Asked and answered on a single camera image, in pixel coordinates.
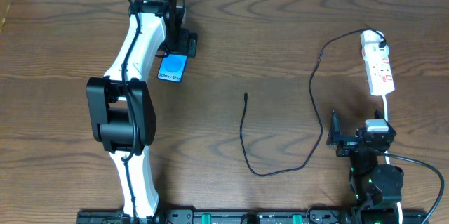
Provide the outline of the blue Galaxy smartphone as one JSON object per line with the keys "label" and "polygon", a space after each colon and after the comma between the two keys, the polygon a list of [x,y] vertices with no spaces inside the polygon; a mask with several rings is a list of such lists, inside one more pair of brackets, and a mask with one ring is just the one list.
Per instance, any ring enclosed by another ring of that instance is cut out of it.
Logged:
{"label": "blue Galaxy smartphone", "polygon": [[187,64],[187,56],[170,54],[161,61],[158,79],[180,83]]}

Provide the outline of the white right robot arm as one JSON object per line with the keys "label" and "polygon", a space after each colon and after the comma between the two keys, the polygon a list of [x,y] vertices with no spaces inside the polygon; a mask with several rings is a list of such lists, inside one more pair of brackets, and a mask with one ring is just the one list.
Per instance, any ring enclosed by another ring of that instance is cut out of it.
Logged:
{"label": "white right robot arm", "polygon": [[396,207],[402,200],[403,170],[378,162],[395,136],[396,131],[378,110],[375,118],[365,120],[365,126],[353,136],[342,134],[340,120],[335,112],[332,114],[326,144],[336,147],[338,157],[350,159],[349,185],[357,200],[342,222],[394,223],[398,220]]}

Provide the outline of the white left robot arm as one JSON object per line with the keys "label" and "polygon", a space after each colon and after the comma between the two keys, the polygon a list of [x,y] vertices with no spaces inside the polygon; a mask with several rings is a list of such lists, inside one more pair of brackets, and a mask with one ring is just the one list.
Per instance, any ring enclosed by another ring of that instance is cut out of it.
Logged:
{"label": "white left robot arm", "polygon": [[121,219],[161,223],[150,164],[156,113],[148,91],[155,59],[158,77],[180,82],[188,58],[196,55],[198,35],[182,25],[186,6],[178,0],[129,0],[129,28],[119,54],[102,77],[86,86],[93,137],[116,165],[123,190]]}

